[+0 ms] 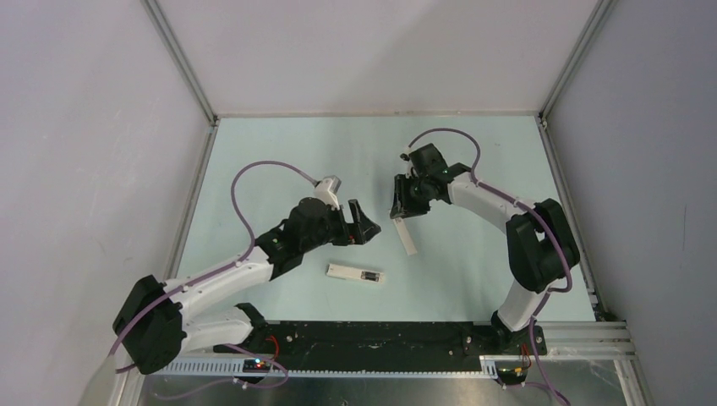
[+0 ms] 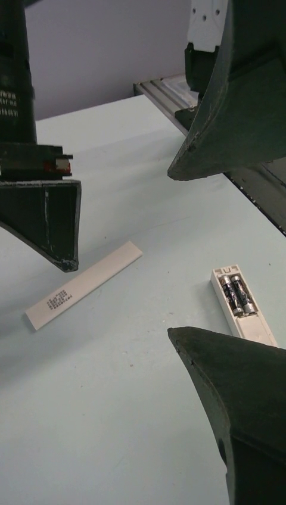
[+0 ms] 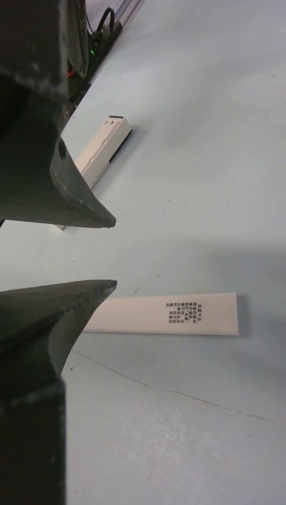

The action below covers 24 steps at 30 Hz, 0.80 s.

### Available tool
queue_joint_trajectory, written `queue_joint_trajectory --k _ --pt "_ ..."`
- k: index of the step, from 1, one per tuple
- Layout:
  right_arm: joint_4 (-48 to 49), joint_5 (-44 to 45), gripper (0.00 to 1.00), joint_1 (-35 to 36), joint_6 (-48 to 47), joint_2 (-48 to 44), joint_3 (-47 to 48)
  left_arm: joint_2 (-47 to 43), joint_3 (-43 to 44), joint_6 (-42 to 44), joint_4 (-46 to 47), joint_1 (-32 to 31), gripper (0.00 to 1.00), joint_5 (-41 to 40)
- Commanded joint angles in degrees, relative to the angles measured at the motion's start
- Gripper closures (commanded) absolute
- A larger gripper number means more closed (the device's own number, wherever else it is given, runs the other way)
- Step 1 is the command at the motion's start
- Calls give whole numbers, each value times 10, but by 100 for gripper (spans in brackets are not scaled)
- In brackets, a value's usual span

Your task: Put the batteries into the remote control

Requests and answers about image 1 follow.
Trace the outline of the white battery cover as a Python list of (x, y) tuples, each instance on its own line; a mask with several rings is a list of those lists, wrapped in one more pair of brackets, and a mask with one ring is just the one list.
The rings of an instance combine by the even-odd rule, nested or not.
[(418, 253), (418, 251), (416, 249), (413, 238), (410, 235), (410, 232), (408, 231), (408, 227), (407, 227), (405, 221), (401, 218), (396, 218), (396, 219), (393, 219), (392, 222), (397, 230), (399, 239), (402, 243), (403, 248), (406, 251), (406, 254), (408, 256), (416, 255)]

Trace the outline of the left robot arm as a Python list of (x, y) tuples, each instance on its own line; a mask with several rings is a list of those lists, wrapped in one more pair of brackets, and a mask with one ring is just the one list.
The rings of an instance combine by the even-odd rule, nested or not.
[(131, 366), (150, 375), (180, 354), (224, 344), (238, 344), (257, 352), (267, 341), (266, 328), (246, 309), (233, 306), (224, 315), (206, 311), (227, 297), (268, 283), (300, 266), (304, 256), (323, 245), (364, 245), (381, 227), (370, 220), (356, 200), (348, 206), (347, 221), (341, 208), (307, 197), (287, 218), (255, 238), (249, 251), (236, 255), (198, 275), (159, 281), (148, 275), (129, 291), (112, 329)]

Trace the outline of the black battery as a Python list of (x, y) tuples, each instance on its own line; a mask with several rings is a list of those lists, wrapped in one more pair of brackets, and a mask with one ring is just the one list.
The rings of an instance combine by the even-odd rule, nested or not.
[(381, 274), (378, 272), (362, 272), (361, 278), (365, 281), (379, 283), (381, 279)]

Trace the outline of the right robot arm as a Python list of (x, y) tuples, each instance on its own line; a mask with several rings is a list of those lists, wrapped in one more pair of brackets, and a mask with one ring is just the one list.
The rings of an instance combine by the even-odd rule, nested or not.
[(512, 285), (492, 314), (487, 342), (504, 354), (521, 348), (554, 293), (568, 293), (580, 254), (561, 204), (522, 200), (478, 179), (473, 167), (449, 165), (433, 144), (402, 153), (408, 165), (394, 178), (393, 220), (423, 216), (433, 201), (470, 211), (506, 237)]

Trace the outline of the white remote control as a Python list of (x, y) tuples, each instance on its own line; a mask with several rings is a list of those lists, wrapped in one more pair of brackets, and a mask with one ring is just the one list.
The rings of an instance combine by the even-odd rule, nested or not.
[(357, 267), (353, 267), (353, 266), (342, 266), (342, 265), (330, 263), (327, 267), (326, 275), (328, 277), (334, 277), (334, 278), (338, 278), (338, 279), (342, 279), (342, 280), (363, 282), (363, 283), (373, 283), (373, 284), (382, 284), (386, 279), (383, 272), (378, 272), (381, 274), (381, 279), (380, 279), (379, 283), (365, 281), (361, 278), (362, 272), (377, 272), (377, 271), (367, 270), (367, 269), (363, 269), (363, 268), (357, 268)]

